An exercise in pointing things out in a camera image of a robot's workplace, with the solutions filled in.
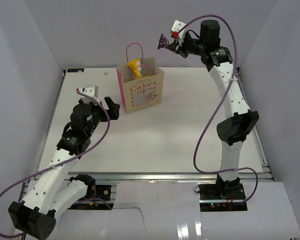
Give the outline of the purple chocolate pack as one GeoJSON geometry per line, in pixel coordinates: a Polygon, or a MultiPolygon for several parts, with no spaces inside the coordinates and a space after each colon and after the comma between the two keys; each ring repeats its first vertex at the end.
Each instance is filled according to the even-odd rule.
{"type": "Polygon", "coordinates": [[[171,47],[171,42],[168,40],[168,38],[166,38],[164,36],[164,34],[162,33],[160,35],[159,41],[158,41],[158,45],[157,45],[157,49],[169,49],[171,47]]]}

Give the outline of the paper bag with pink handles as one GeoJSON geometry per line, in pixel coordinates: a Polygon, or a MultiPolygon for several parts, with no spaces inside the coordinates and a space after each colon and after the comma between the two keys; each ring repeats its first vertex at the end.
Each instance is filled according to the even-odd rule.
{"type": "Polygon", "coordinates": [[[143,77],[133,78],[128,67],[128,50],[125,50],[126,63],[116,67],[120,96],[126,113],[130,114],[148,107],[158,105],[162,101],[164,71],[157,67],[155,57],[144,57],[141,48],[143,77]]]}

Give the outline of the yellow snack bar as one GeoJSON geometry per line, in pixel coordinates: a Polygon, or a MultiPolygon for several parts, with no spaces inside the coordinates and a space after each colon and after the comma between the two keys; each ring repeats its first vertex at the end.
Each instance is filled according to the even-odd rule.
{"type": "Polygon", "coordinates": [[[142,59],[136,58],[127,63],[127,66],[132,70],[133,79],[137,80],[143,77],[142,59]]]}

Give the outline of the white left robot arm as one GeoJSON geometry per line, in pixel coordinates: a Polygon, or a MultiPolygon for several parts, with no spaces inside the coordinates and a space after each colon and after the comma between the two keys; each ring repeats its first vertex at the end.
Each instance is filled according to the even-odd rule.
{"type": "Polygon", "coordinates": [[[95,196],[95,180],[87,174],[70,179],[64,190],[59,190],[70,170],[88,152],[91,137],[101,122],[119,118],[120,105],[105,97],[104,109],[95,97],[84,96],[73,107],[70,121],[63,129],[60,141],[48,165],[34,187],[8,208],[13,225],[38,240],[46,240],[53,232],[57,218],[79,199],[95,196]]]}

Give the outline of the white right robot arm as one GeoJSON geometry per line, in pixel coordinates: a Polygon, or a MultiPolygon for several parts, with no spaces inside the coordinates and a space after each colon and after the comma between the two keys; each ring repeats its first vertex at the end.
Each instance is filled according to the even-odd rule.
{"type": "Polygon", "coordinates": [[[174,40],[169,42],[162,36],[158,48],[168,49],[183,58],[199,56],[217,86],[221,97],[217,108],[224,107],[225,119],[216,127],[221,140],[221,163],[219,170],[214,172],[215,192],[226,200],[240,187],[241,149],[259,120],[259,113],[252,111],[244,99],[235,77],[236,60],[227,47],[221,46],[219,22],[215,19],[202,21],[196,37],[191,37],[187,26],[175,20],[170,30],[174,40]]]}

